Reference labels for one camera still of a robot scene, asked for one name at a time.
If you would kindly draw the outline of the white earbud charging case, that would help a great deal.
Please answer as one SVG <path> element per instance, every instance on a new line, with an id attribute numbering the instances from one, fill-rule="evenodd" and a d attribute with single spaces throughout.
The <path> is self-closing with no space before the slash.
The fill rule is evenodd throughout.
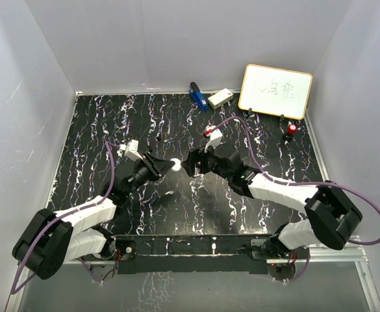
<path id="1" fill-rule="evenodd" d="M 178 172 L 179 170 L 181 170 L 182 165 L 181 165 L 181 161 L 179 159 L 172 158 L 171 161 L 174 163 L 174 165 L 171 168 L 172 171 Z"/>

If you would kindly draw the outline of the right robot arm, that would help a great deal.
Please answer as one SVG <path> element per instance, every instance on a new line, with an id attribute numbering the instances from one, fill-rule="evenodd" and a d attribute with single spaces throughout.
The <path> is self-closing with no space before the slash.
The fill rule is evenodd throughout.
<path id="1" fill-rule="evenodd" d="M 189 176 L 213 172 L 240 196 L 275 202 L 306 215 L 280 226 L 261 245 L 249 246 L 250 253 L 285 258 L 296 248 L 319 243 L 342 250 L 362 220 L 362 213 L 339 188 L 290 186 L 282 179 L 271 182 L 259 169 L 246 165 L 233 147 L 193 149 L 181 165 Z"/>

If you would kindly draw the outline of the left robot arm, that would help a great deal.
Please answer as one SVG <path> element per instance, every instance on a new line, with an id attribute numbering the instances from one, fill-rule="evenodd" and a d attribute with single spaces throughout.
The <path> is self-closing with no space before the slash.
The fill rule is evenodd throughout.
<path id="1" fill-rule="evenodd" d="M 100 196 L 63 211 L 39 210 L 14 246 L 12 256 L 42 280 L 76 258 L 97 254 L 110 259 L 116 243 L 96 227 L 112 220 L 132 191 L 148 181 L 158 181 L 170 170 L 180 169 L 178 159 L 167 161 L 143 154 L 135 161 L 131 175 L 114 177 Z"/>

